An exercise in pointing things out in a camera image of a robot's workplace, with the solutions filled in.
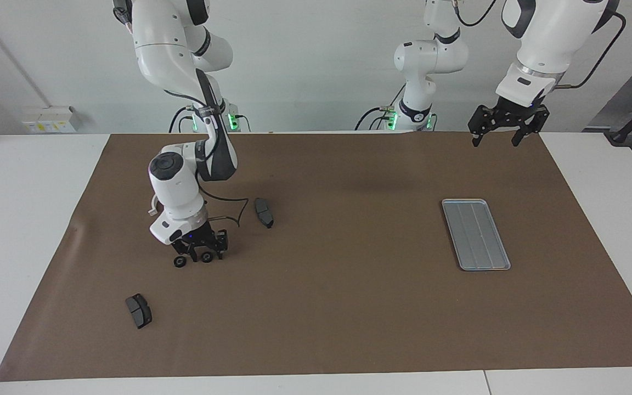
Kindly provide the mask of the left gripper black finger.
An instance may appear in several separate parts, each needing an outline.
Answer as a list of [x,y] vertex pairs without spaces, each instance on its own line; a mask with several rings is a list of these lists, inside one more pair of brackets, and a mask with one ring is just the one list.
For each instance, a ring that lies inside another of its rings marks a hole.
[[517,118],[517,132],[511,139],[512,145],[519,146],[524,138],[529,137],[532,133],[540,132],[549,115],[550,112],[546,105],[529,108],[525,114]]
[[478,147],[483,137],[499,128],[499,110],[496,106],[489,108],[486,105],[479,105],[467,123],[467,127],[472,135],[472,145]]

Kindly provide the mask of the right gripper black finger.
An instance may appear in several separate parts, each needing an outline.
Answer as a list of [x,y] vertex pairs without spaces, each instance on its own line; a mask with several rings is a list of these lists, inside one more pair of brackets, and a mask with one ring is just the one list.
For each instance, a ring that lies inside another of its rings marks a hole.
[[226,229],[213,231],[206,241],[206,247],[216,255],[218,259],[223,259],[223,255],[228,250],[228,232]]
[[196,262],[196,251],[193,245],[187,243],[172,243],[171,246],[177,252],[173,263],[187,263],[188,257],[192,262]]

